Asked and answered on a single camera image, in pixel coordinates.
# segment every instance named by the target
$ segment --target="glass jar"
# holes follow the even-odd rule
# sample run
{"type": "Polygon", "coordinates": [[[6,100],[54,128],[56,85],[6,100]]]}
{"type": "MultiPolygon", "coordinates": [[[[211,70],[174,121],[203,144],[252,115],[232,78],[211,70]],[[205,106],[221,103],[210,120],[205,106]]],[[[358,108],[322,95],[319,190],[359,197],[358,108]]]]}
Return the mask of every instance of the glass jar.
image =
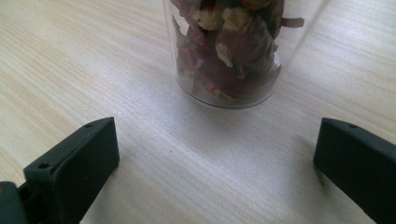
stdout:
{"type": "MultiPolygon", "coordinates": [[[[163,0],[180,86],[220,107],[266,99],[281,71],[275,39],[284,0],[163,0]]],[[[302,19],[289,21],[300,26],[302,19]]]]}

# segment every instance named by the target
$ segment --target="wooden table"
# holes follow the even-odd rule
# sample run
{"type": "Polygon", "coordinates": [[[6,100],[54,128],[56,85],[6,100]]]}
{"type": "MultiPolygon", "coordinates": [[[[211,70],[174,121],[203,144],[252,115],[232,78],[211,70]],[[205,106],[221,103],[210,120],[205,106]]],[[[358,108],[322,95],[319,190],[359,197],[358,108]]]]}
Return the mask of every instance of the wooden table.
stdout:
{"type": "Polygon", "coordinates": [[[396,143],[396,2],[287,1],[274,94],[204,105],[171,69],[161,0],[0,2],[0,179],[114,117],[120,167],[82,223],[373,223],[313,155],[323,117],[396,143]]]}

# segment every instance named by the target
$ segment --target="jar bottom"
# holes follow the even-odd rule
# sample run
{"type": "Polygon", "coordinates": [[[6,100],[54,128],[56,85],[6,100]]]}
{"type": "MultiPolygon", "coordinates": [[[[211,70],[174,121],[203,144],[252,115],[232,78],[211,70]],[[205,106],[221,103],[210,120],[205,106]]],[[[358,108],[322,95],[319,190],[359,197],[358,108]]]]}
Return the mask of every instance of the jar bottom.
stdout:
{"type": "Polygon", "coordinates": [[[177,68],[177,82],[183,90],[195,99],[223,108],[246,108],[257,105],[266,100],[273,92],[274,85],[279,77],[281,66],[276,56],[271,70],[263,76],[260,87],[251,94],[244,96],[230,96],[220,90],[207,87],[205,79],[199,74],[184,71],[182,67],[177,68]]]}

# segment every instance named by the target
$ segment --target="table surface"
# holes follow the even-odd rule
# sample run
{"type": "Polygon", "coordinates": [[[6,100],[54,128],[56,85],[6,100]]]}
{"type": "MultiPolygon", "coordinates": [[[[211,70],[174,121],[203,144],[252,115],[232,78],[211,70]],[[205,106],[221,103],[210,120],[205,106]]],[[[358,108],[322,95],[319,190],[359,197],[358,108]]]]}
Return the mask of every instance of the table surface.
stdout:
{"type": "Polygon", "coordinates": [[[177,85],[161,0],[3,0],[0,179],[114,117],[120,167],[82,223],[373,223],[312,160],[323,117],[396,143],[394,11],[287,1],[305,26],[282,29],[275,92],[221,109],[177,85]]]}

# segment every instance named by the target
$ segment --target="transparent jar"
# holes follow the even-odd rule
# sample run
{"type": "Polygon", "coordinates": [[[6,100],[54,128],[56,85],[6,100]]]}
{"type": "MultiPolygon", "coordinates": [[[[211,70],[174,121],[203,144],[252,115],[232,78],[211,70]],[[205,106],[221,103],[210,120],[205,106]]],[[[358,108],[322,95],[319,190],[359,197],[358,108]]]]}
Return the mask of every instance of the transparent jar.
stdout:
{"type": "MultiPolygon", "coordinates": [[[[220,107],[247,107],[272,93],[284,0],[163,0],[180,86],[220,107]]],[[[293,26],[304,22],[289,22],[293,26]]]]}

